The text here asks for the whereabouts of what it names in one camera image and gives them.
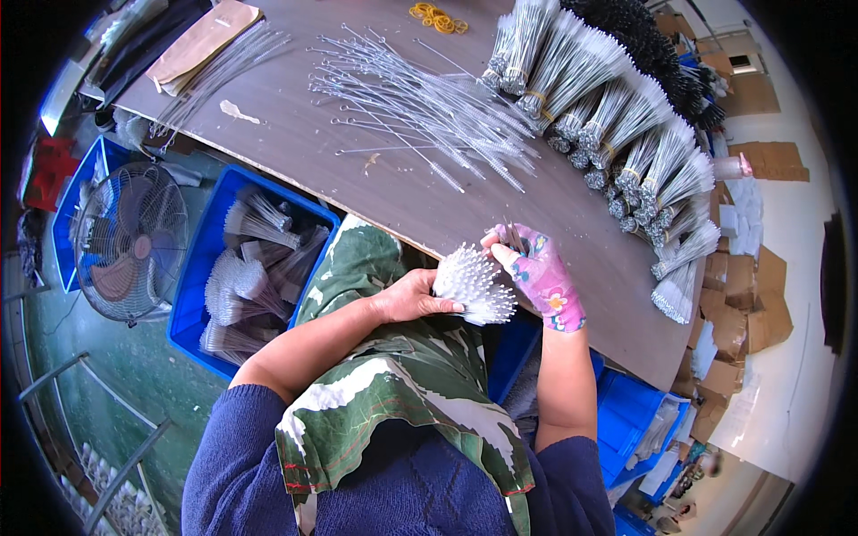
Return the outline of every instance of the pink glove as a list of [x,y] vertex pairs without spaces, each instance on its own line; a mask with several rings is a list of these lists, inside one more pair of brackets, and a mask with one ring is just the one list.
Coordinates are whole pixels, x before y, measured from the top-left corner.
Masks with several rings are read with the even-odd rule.
[[546,328],[565,332],[583,328],[587,317],[563,261],[554,250],[554,241],[529,227],[515,226],[529,252],[527,256],[501,244],[509,243],[503,224],[496,225],[480,243],[492,249],[494,258],[542,314]]

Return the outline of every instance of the blue sweater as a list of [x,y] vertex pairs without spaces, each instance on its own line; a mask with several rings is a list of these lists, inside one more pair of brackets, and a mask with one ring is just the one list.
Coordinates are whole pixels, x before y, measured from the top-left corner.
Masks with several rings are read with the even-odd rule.
[[[286,405],[241,385],[212,408],[182,497],[182,533],[298,534],[277,460],[274,428]],[[531,533],[614,535],[595,443],[570,437],[538,455],[527,494]],[[491,480],[431,426],[383,422],[360,466],[318,496],[316,535],[509,534]]]

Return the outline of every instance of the fan guard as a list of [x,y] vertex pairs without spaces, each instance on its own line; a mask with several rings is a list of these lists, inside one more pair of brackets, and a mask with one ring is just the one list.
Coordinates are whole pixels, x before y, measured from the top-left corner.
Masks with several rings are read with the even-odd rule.
[[100,314],[133,326],[175,285],[187,243],[188,211],[170,173],[148,162],[119,167],[76,226],[83,295]]

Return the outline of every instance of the person's left hand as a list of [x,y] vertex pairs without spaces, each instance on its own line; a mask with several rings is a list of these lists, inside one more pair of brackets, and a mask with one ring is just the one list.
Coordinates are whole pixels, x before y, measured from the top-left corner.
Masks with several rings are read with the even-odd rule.
[[368,298],[382,324],[407,322],[434,313],[461,313],[462,304],[431,295],[437,270],[416,269],[402,279]]

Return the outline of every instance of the green apron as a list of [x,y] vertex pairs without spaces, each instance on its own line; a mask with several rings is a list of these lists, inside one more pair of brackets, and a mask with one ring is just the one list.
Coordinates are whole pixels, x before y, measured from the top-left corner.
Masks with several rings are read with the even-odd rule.
[[[398,239],[349,215],[311,279],[298,324],[372,296],[409,268]],[[519,536],[533,474],[510,416],[486,395],[480,331],[453,316],[383,325],[316,380],[283,414],[275,436],[299,531],[316,526],[316,494],[360,464],[387,419],[434,426],[495,484]]]

